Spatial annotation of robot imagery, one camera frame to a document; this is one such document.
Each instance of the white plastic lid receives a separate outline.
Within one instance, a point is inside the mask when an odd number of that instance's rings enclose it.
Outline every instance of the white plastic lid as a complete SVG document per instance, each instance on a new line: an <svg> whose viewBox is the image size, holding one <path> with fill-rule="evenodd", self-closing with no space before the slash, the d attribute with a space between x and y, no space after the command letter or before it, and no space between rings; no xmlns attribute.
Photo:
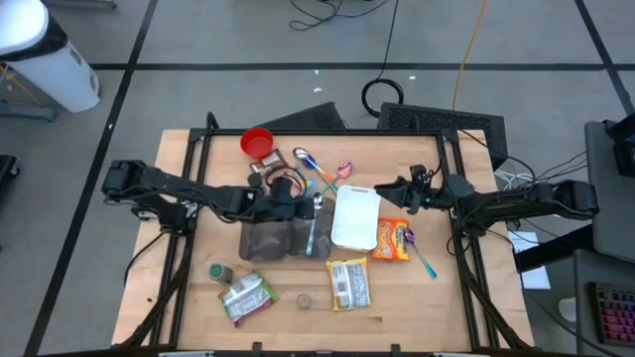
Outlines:
<svg viewBox="0 0 635 357"><path fill-rule="evenodd" d="M49 11L40 0L0 0L0 56L36 44L48 26Z"/></svg>

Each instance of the black floor stripe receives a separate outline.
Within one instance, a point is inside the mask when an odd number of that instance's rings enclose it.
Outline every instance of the black floor stripe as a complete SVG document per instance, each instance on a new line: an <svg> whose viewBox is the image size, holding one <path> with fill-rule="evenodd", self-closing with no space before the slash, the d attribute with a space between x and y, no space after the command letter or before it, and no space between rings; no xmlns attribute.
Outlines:
<svg viewBox="0 0 635 357"><path fill-rule="evenodd" d="M285 62L285 63L137 63L135 70L374 70L381 62ZM93 63L97 70L122 70L123 63ZM624 64L624 70L635 70L635 64ZM458 70L460 63L386 63L391 70ZM492 71L598 71L603 63L468 63L465 70Z"/></svg>
<svg viewBox="0 0 635 357"><path fill-rule="evenodd" d="M56 264L53 272L53 277L49 282L49 287L47 288L47 293L45 294L44 301L40 307L40 312L38 313L35 325L31 331L31 336L29 337L29 342L27 343L24 353L25 356L37 356L40 346L42 345L42 340L47 331L49 321L51 320L51 315L58 299L58 295L60 294L60 289L62 288L62 283L68 269L68 264L70 263L70 258L72 257L72 252L77 243L77 238L79 237L81 225L85 218L86 211L88 210L92 193L94 192L97 184L99 172L101 171L106 152L108 151L112 133L117 125L119 113L121 112L128 88L130 87L130 80L132 79L132 73L134 72L134 64L139 59L141 48L146 39L146 35L148 34L148 28L150 27L152 17L155 9L157 8L157 1L158 0L151 0L148 4L148 8L146 9L132 53L128 59L126 71L124 72L121 83L119 84L119 89L117 90L114 102L112 103L112 108L110 109L110 114L108 115L103 133L101 134L101 140L99 141L94 159L90 165L88 177L83 190L81 191L79 203L77 204L74 216L72 217L72 222L70 223L70 228L68 229L66 238L63 242L62 252L58 258L58 263Z"/></svg>
<svg viewBox="0 0 635 357"><path fill-rule="evenodd" d="M633 102L631 101L631 97L624 86L624 82L619 77L619 73L617 72L616 66L613 64L613 60L611 56L608 54L608 50L602 41L602 38L599 36L597 32L597 28L595 28L595 24L591 19L591 15L588 13L588 9L584 4L583 0L575 0L575 6L577 6L577 10L582 16L582 20L586 25L586 29L593 40L593 44L599 53L602 62L606 65L606 71L608 72L608 76L611 78L611 82L613 83L613 87L615 88L615 92L619 97L619 101L622 103L622 107L624 107L624 111L626 114L631 114L635 112L635 108L633 107Z"/></svg>

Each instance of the utensil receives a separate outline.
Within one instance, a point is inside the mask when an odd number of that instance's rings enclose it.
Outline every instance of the utensil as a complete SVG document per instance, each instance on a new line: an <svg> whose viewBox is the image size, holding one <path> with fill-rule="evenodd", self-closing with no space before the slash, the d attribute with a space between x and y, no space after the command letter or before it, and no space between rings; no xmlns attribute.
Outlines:
<svg viewBox="0 0 635 357"><path fill-rule="evenodd" d="M311 256L314 249L314 236L316 235L316 221L318 220L318 211L323 203L323 197L319 193L314 194L314 209L316 211L314 221L311 222L311 231L309 232L309 240L307 241L307 257Z"/></svg>
<svg viewBox="0 0 635 357"><path fill-rule="evenodd" d="M334 180L334 178L331 175L325 173L322 169L320 169L318 167L318 164L316 164L315 160L309 159L310 155L308 151L302 148L296 148L294 149L294 155L296 156L296 158L300 160L303 160L303 161L306 160L307 162L309 162L309 165L311 165L312 167L316 169L317 173L322 177L322 179L326 182L326 184L328 184L333 191L337 192L337 186L330 183L332 180Z"/></svg>
<svg viewBox="0 0 635 357"><path fill-rule="evenodd" d="M428 264L428 261L426 260L426 258L424 258L424 255L421 254L419 248L417 248L417 245L415 245L415 233L410 228L404 228L404 230L406 233L406 241L410 243L413 248L415 248L415 252L417 252L417 255L419 255L421 261L424 262L424 266L426 266L426 270L428 271L428 274L430 274L430 278L435 279L437 277L437 273L435 272L433 267Z"/></svg>
<svg viewBox="0 0 635 357"><path fill-rule="evenodd" d="M340 165L339 168L337 168L337 178L335 178L330 183L335 184L338 179L348 178L350 174L352 173L352 171L353 171L353 163L345 162L344 164ZM325 194L327 190L328 190L328 186L326 186L321 191L321 194Z"/></svg>

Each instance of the orange package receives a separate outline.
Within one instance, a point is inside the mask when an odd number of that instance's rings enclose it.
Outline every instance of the orange package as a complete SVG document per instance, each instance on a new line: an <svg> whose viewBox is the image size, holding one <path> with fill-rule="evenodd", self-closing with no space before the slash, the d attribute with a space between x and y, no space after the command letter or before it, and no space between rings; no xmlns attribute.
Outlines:
<svg viewBox="0 0 635 357"><path fill-rule="evenodd" d="M408 221L405 219L379 218L377 247L373 250L371 257L409 262L405 228L408 228Z"/></svg>

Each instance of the metal spoon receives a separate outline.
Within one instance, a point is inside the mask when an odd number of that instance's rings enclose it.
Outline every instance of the metal spoon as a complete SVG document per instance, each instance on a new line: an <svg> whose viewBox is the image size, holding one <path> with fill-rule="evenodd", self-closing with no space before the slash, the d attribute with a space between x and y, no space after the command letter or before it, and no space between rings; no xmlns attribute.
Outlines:
<svg viewBox="0 0 635 357"><path fill-rule="evenodd" d="M332 188L333 191L337 192L337 186L335 186L332 183L330 183L332 180L334 180L334 178L331 175L325 173L322 169L320 169L318 167L318 164L316 164L315 161L309 159L309 152L308 151L306 151L305 149L302 149L302 148L296 148L296 149L294 149L294 155L299 160L303 160L303 161L306 160L309 163L309 165L311 165L312 167L314 167L316 169L317 173L330 186L330 188Z"/></svg>
<svg viewBox="0 0 635 357"><path fill-rule="evenodd" d="M307 257L311 256L314 249L314 236L316 235L316 221L318 220L318 211L323 204L323 196L319 193L314 193L314 210L316 211L314 221L311 222L311 231L309 232L309 240L307 241Z"/></svg>

